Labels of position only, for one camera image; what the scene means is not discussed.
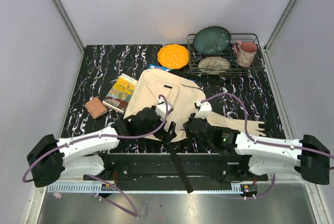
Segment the blue treehouse book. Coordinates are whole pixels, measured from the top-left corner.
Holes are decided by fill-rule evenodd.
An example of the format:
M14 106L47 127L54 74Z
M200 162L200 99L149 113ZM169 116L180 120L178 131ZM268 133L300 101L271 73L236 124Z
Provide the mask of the blue treehouse book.
M149 69L159 69L159 70L163 70L165 72L170 72L171 71L171 69L169 69L169 68L158 66L158 65L153 65L153 64L149 65Z

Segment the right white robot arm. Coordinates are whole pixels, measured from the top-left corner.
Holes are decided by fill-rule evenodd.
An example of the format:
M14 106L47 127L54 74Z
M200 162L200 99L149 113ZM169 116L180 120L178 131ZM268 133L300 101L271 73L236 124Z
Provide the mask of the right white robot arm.
M190 116L184 123L186 136L207 143L223 156L244 156L248 162L237 167L238 177L249 180L254 175L290 174L303 180L328 185L332 155L316 137L275 139L248 136L245 132L212 126L206 119Z

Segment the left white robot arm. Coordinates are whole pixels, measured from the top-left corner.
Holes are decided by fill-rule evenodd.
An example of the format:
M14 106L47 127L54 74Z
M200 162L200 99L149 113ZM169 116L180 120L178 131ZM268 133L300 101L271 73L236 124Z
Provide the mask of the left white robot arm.
M162 137L172 107L162 105L144 108L102 130L72 138L43 136L27 155L28 169L22 176L24 183L45 187L66 177L74 178L92 174L101 180L112 176L111 165L98 159L87 161L85 157L95 152L115 149L121 141Z

